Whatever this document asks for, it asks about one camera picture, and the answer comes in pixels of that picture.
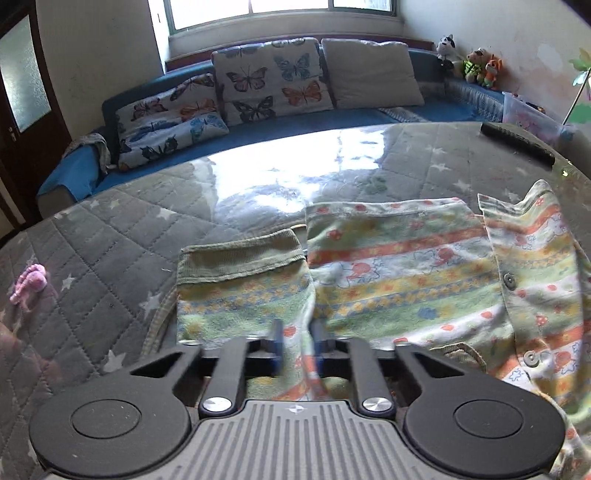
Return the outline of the colourful patterned child shirt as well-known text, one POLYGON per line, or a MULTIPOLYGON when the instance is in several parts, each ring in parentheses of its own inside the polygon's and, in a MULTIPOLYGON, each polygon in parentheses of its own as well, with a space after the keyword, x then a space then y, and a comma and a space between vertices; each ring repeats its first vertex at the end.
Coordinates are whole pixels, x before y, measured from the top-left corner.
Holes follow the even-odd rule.
POLYGON ((510 204, 487 195, 316 203, 293 229, 187 246, 143 353, 165 334, 214 346, 283 323, 283 368, 249 381, 257 399, 339 398, 318 377, 312 322, 389 350, 410 342, 536 393, 566 437, 551 474, 590 475, 590 261, 550 185, 510 204))

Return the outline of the grey quilted star tablecloth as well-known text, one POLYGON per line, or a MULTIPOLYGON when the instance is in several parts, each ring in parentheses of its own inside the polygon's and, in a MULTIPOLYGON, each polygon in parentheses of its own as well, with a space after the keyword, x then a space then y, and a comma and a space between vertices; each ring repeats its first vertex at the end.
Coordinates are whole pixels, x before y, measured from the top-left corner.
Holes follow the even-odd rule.
POLYGON ((316 203, 487 195, 522 201, 547 182, 590 261, 590 182, 568 160, 546 167, 477 123, 332 130, 247 145, 112 187, 11 240, 1 294, 42 264, 47 287, 25 307, 1 303, 1 475, 36 479, 26 437, 34 411, 62 390, 140 360, 150 322, 176 280, 180 251, 304 231, 316 203))

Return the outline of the grey cloth on sofa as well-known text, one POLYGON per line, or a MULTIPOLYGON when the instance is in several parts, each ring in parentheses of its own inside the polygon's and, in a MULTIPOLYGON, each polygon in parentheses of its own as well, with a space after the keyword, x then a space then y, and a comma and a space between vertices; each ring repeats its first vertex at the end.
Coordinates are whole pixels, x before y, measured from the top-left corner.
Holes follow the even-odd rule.
POLYGON ((111 154, 105 137, 100 133, 90 133, 73 140, 66 147, 62 158, 65 158, 70 153, 85 146, 93 147, 96 150, 98 154, 99 169, 103 174, 107 174, 111 165, 111 154))

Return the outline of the blue sofa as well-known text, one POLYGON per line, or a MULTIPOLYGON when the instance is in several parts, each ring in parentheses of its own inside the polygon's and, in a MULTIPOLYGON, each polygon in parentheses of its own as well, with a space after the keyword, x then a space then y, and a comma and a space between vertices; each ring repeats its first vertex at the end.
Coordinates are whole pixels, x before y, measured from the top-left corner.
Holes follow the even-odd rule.
POLYGON ((116 185, 199 157, 253 143, 381 124, 502 120, 502 93, 445 76, 433 53, 412 49, 410 56, 415 78, 425 98, 423 106, 328 110, 233 126, 228 135, 179 150, 161 160, 123 173, 113 170, 103 174, 99 169, 96 150, 85 146, 62 159, 44 181, 37 193, 39 212, 43 218, 47 218, 116 185))

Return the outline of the left butterfly print cushion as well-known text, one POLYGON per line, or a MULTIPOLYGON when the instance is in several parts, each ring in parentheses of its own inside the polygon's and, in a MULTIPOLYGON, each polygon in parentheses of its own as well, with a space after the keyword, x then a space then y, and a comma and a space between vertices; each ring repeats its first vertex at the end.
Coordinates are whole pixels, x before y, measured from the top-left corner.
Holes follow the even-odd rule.
POLYGON ((132 102, 116 111, 116 120, 122 171, 229 133, 211 73, 132 102))

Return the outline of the black remote control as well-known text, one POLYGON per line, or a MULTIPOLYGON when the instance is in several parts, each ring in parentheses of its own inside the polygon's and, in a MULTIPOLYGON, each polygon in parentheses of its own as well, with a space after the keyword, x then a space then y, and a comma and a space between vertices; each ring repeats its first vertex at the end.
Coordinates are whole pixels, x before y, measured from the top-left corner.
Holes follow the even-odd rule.
POLYGON ((555 156, 548 148, 527 139, 523 135, 489 122, 482 123, 480 131, 486 137, 511 147, 519 153, 526 154, 547 167, 553 167, 555 164, 555 156))

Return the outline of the plain beige cushion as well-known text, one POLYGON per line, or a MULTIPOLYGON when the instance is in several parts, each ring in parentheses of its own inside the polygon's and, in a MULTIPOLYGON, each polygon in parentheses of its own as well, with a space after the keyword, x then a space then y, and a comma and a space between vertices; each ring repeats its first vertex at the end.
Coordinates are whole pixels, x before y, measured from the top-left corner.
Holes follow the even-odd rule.
POLYGON ((405 43, 325 38, 322 52, 339 109, 425 103, 405 43))

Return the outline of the upright butterfly print cushion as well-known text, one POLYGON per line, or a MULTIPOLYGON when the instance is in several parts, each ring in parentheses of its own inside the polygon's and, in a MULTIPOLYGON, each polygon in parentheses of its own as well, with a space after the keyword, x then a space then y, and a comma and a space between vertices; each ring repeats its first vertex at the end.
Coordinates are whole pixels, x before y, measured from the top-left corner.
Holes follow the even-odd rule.
POLYGON ((315 38, 235 46, 211 61, 230 126, 334 107, 315 38))

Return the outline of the clear plastic storage box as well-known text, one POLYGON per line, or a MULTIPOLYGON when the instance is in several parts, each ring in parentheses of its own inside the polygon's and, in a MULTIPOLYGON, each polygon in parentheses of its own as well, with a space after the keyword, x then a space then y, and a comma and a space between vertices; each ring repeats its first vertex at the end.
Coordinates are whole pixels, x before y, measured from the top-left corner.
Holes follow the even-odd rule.
POLYGON ((533 108, 520 96, 504 92, 502 122, 521 127, 553 147, 565 146, 573 140, 574 131, 533 108))

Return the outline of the dark wooden door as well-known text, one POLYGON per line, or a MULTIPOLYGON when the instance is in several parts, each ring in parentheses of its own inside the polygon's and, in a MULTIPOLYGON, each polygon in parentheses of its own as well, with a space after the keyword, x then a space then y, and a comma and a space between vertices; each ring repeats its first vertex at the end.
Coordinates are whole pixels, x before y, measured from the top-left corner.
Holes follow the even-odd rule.
POLYGON ((26 223, 71 136, 43 54, 34 1, 1 3, 1 180, 26 223))

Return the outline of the brown bear plush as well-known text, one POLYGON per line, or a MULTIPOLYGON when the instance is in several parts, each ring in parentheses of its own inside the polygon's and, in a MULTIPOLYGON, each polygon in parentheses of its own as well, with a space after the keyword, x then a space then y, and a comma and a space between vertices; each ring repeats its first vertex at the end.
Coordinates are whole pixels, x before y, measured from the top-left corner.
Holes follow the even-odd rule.
POLYGON ((471 84, 481 84, 490 59, 491 53, 485 48, 478 48, 470 52, 463 62, 464 79, 471 84))

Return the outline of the orange fox plush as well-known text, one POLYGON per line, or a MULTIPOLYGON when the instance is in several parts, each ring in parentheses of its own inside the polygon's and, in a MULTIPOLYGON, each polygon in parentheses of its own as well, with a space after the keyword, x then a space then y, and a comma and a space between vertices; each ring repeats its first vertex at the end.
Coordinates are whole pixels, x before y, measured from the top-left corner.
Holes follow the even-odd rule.
POLYGON ((485 66, 485 76, 482 80, 481 86, 489 90, 497 90, 497 81, 502 70, 503 61, 495 55, 492 55, 485 66))

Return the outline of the colourful paper pinwheel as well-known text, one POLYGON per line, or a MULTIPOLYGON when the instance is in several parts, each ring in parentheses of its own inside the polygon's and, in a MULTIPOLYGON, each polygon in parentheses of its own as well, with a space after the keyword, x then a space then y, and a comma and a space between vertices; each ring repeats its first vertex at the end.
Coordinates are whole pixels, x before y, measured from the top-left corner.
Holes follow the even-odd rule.
POLYGON ((591 56, 586 49, 579 48, 579 56, 570 59, 569 63, 578 72, 572 82, 577 93, 572 101, 562 124, 586 124, 590 122, 590 68, 591 56))

